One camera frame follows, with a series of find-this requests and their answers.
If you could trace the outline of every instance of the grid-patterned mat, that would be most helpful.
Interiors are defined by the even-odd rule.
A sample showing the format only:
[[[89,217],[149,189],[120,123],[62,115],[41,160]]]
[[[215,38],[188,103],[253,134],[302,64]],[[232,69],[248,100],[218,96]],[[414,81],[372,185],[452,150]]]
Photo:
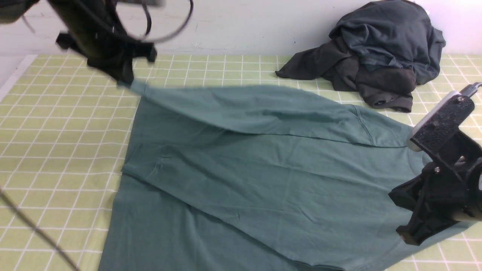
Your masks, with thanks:
[[[293,81],[273,71],[281,56],[166,56],[135,73],[153,85],[279,84],[366,106],[325,80]],[[451,90],[482,81],[482,56],[445,55],[442,74],[414,92],[411,114],[379,110],[414,125]],[[462,129],[482,143],[482,94]],[[73,55],[39,56],[0,103],[0,185],[82,270],[97,269],[138,97],[117,89]],[[482,226],[435,245],[389,271],[481,271]],[[0,204],[0,270],[65,271],[67,265]]]

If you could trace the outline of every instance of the green t-shirt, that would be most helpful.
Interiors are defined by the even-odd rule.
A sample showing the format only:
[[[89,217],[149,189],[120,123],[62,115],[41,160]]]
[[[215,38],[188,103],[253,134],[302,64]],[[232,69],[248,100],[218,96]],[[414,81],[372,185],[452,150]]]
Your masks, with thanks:
[[[100,271],[382,271],[422,246],[388,193],[429,161],[411,127],[273,85],[141,95]]]

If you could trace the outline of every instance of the cable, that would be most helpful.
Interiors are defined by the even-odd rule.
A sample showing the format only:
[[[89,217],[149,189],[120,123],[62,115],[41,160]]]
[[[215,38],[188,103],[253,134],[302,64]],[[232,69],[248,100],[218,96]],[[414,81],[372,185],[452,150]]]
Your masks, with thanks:
[[[30,220],[17,206],[15,203],[3,192],[2,187],[0,187],[0,198],[7,204],[7,206],[14,212],[14,214],[25,224],[27,224],[32,230],[42,238],[46,243],[53,247],[60,256],[67,262],[67,264],[72,268],[73,271],[80,271],[77,268],[75,262],[64,252],[64,250],[57,245],[57,243],[52,240],[42,229],[39,229],[32,220]]]
[[[126,34],[123,34],[123,33],[118,33],[115,31],[112,31],[112,27],[110,27],[109,25],[107,25],[104,21],[102,21],[99,17],[97,17],[81,0],[76,0],[77,1],[77,4],[79,5],[79,7],[81,9],[83,9],[83,11],[85,13],[87,13],[87,15],[92,19],[94,20],[104,31],[107,31],[107,32],[110,32],[112,33],[112,35],[122,41],[125,41],[125,42],[139,42],[139,40],[129,36],[129,35],[126,35]],[[181,24],[180,27],[178,27],[175,31],[173,31],[171,34],[168,34],[164,37],[161,37],[161,38],[157,38],[157,39],[153,39],[153,40],[146,40],[146,42],[152,42],[152,43],[163,43],[163,42],[166,42],[166,41],[169,41],[171,40],[172,38],[174,38],[175,36],[179,35],[179,33],[181,33],[184,28],[186,28],[187,24],[189,23],[189,20],[191,19],[191,16],[192,16],[192,12],[194,10],[194,2],[193,0],[189,0],[189,3],[190,3],[190,9],[189,9],[189,13],[187,14],[187,17],[185,18],[184,22]]]
[[[146,14],[146,20],[147,20],[147,29],[146,29],[146,33],[144,34],[144,38],[145,38],[149,35],[149,33],[151,31],[152,18],[150,16],[149,9],[147,9],[146,1],[144,1],[144,3],[142,3],[142,9],[144,10],[144,14]]]

